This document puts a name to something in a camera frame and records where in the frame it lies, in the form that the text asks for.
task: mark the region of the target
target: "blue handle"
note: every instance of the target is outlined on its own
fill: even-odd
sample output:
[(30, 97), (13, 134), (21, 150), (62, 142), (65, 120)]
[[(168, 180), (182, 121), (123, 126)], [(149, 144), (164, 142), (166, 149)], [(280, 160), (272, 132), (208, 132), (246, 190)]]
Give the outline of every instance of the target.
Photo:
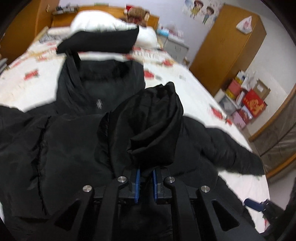
[(247, 198), (244, 201), (245, 206), (250, 207), (258, 212), (262, 212), (264, 210), (264, 204), (263, 203), (258, 203), (252, 199)]

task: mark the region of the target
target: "cardboard box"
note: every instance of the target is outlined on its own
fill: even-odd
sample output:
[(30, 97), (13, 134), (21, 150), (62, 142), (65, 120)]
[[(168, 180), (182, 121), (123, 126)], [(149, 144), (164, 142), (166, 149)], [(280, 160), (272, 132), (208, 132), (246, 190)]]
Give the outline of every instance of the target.
[(253, 90), (262, 100), (265, 100), (270, 92), (270, 89), (261, 80), (257, 80)]

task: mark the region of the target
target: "pink box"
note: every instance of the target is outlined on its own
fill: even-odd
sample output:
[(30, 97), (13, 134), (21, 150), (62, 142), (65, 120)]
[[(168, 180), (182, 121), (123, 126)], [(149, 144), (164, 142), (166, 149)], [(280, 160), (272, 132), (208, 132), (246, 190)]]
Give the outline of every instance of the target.
[(231, 84), (228, 86), (228, 89), (230, 90), (231, 93), (235, 96), (235, 98), (240, 94), (242, 87), (238, 82), (235, 80), (232, 80)]
[(231, 115), (231, 117), (232, 117), (233, 123), (237, 126), (237, 128), (239, 129), (245, 128), (246, 123), (244, 122), (244, 120), (242, 119), (242, 117), (239, 115), (237, 111), (234, 112)]
[(246, 124), (248, 124), (253, 119), (251, 112), (245, 105), (237, 112)]

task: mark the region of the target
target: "red box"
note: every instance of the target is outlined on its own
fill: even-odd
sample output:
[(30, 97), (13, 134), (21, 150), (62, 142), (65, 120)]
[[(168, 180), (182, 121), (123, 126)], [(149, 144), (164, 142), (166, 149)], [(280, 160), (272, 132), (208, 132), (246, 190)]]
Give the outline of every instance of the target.
[(246, 124), (248, 124), (251, 121), (251, 119), (253, 119), (251, 112), (245, 105), (237, 112)]
[(235, 96), (235, 98), (241, 93), (241, 85), (236, 82), (235, 80), (232, 80), (231, 84), (228, 86), (228, 89), (231, 93)]
[(256, 94), (254, 90), (250, 90), (243, 99), (244, 105), (251, 112), (253, 117), (259, 116), (266, 108), (266, 103)]

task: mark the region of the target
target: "wardrobe door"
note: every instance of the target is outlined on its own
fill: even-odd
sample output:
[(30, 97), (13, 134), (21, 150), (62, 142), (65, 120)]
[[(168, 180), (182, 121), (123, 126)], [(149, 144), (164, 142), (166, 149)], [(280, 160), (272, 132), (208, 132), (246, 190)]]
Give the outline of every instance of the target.
[(18, 13), (0, 42), (2, 57), (8, 58), (8, 64), (27, 50), (35, 36), (45, 26), (51, 26), (51, 12), (58, 3), (58, 0), (32, 0)]
[[(250, 34), (240, 32), (236, 25), (250, 15), (254, 13), (230, 5), (223, 6), (190, 67), (190, 71), (211, 95), (221, 88), (248, 41)], [(252, 24), (257, 20), (255, 15)]]

